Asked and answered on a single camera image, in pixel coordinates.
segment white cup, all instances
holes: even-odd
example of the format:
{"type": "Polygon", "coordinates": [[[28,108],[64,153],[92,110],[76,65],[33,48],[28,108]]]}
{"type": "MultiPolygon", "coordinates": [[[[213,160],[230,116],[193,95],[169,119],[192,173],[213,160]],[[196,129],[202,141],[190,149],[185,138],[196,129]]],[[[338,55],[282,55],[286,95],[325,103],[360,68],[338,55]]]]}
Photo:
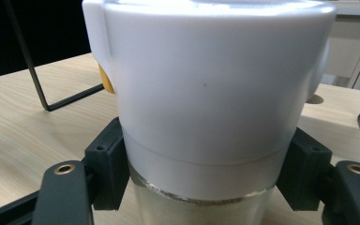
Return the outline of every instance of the white cup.
{"type": "Polygon", "coordinates": [[[203,201],[275,185],[323,75],[333,5],[83,0],[83,12],[141,177],[203,201]]]}

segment light wood tabletop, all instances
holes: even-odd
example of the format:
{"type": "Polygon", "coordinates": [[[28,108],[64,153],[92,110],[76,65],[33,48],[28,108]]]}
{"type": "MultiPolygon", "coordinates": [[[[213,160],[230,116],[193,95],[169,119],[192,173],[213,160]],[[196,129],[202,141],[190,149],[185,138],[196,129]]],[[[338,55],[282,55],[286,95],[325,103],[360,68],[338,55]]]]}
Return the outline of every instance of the light wood tabletop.
{"type": "MultiPolygon", "coordinates": [[[[101,83],[91,54],[37,68],[49,103],[101,83]]],[[[332,163],[360,162],[360,91],[321,84],[321,104],[306,104],[299,127],[334,153],[332,163]]],[[[0,77],[0,207],[40,188],[44,172],[80,160],[99,132],[118,115],[116,96],[98,92],[54,112],[43,110],[27,70],[0,77]]],[[[318,212],[293,212],[276,189],[262,224],[322,224],[318,212]]],[[[129,181],[119,211],[95,212],[96,224],[140,224],[129,181]]]]}

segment white mug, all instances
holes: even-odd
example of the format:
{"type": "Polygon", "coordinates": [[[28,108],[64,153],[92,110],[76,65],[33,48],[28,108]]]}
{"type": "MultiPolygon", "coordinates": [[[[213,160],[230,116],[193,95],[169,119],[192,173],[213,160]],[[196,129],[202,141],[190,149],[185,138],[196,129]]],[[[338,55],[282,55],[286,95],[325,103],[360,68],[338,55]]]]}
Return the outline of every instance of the white mug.
{"type": "Polygon", "coordinates": [[[323,75],[336,10],[314,1],[83,0],[127,156],[203,201],[272,188],[323,75]]]}

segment yellow object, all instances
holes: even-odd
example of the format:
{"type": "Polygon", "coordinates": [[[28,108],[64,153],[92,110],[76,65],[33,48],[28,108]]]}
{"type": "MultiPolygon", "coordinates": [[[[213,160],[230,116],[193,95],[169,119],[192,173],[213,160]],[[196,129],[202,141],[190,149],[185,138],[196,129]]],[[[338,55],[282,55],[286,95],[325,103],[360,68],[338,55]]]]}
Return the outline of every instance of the yellow object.
{"type": "Polygon", "coordinates": [[[103,81],[104,89],[106,89],[106,91],[112,94],[115,94],[115,90],[113,90],[113,85],[111,84],[110,80],[107,77],[107,74],[105,73],[101,65],[98,65],[98,69],[100,70],[101,80],[103,81]]]}

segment wooden table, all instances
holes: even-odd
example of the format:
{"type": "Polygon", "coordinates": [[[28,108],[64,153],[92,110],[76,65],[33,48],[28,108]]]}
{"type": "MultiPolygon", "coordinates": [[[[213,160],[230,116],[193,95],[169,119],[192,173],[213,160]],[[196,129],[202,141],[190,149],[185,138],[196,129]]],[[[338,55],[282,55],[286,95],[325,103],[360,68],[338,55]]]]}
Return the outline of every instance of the wooden table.
{"type": "MultiPolygon", "coordinates": [[[[50,103],[100,83],[91,54],[38,67],[50,103]]],[[[320,85],[322,104],[306,104],[299,127],[334,152],[333,163],[360,162],[360,91],[320,85]]],[[[45,170],[83,151],[118,115],[116,96],[94,94],[45,112],[27,70],[0,77],[0,206],[39,189],[45,170]]],[[[322,224],[321,211],[293,212],[276,189],[262,224],[322,224]]],[[[95,212],[96,224],[140,224],[132,183],[118,212],[95,212]]]]}

